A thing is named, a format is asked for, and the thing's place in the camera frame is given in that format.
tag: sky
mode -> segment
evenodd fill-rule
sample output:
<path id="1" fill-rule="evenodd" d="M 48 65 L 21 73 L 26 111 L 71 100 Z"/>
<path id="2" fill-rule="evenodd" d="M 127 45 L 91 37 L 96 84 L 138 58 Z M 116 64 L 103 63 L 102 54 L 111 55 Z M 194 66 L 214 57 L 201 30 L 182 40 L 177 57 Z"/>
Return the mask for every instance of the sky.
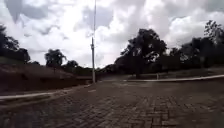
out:
<path id="1" fill-rule="evenodd" d="M 223 0 L 97 0 L 96 67 L 111 64 L 139 28 L 154 29 L 168 47 L 203 36 L 208 20 L 224 23 Z M 94 0 L 0 0 L 0 23 L 32 61 L 48 49 L 91 67 Z"/>

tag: cobblestone road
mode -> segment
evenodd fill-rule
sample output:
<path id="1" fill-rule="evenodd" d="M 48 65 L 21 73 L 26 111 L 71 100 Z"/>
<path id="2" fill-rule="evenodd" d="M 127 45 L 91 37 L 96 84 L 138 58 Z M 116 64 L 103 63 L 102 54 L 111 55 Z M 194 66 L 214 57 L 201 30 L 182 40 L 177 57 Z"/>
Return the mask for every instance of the cobblestone road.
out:
<path id="1" fill-rule="evenodd" d="M 0 110 L 0 128 L 223 128 L 222 83 L 102 82 Z"/>

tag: hill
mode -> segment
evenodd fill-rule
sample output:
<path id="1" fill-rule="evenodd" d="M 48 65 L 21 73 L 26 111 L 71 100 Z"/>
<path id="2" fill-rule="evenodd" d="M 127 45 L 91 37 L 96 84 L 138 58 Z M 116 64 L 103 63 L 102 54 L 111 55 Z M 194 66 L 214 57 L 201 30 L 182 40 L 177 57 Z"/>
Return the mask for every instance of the hill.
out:
<path id="1" fill-rule="evenodd" d="M 0 92 L 61 89 L 87 84 L 89 78 L 77 78 L 63 70 L 0 57 Z"/>

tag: pole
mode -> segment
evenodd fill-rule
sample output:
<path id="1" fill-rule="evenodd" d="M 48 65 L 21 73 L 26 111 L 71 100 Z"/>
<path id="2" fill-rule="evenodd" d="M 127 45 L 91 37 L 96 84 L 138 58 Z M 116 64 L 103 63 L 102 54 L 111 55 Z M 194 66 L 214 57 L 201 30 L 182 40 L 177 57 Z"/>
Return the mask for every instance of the pole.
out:
<path id="1" fill-rule="evenodd" d="M 94 38 L 92 38 L 92 44 L 91 44 L 91 49 L 92 49 L 92 79 L 93 79 L 93 83 L 96 82 L 95 79 L 95 63 L 94 63 Z"/>
<path id="2" fill-rule="evenodd" d="M 93 37 L 92 37 L 92 44 L 91 44 L 91 49 L 92 49 L 92 79 L 93 79 L 93 84 L 96 82 L 95 78 L 95 50 L 94 50 L 94 43 L 95 43 L 95 31 L 96 31 L 96 0 L 95 0 L 95 5 L 94 5 L 94 19 L 93 19 Z"/>

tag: roadside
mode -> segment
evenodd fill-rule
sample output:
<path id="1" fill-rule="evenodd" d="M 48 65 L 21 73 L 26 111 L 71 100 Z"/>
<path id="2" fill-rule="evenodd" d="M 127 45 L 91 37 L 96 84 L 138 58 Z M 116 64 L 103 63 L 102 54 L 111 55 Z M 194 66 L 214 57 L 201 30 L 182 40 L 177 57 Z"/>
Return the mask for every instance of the roadside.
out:
<path id="1" fill-rule="evenodd" d="M 23 95 L 8 95 L 0 96 L 0 109 L 10 109 L 13 107 L 39 103 L 41 101 L 56 99 L 65 96 L 81 88 L 89 87 L 90 85 L 76 86 L 55 91 L 40 92 L 40 93 L 26 93 Z"/>

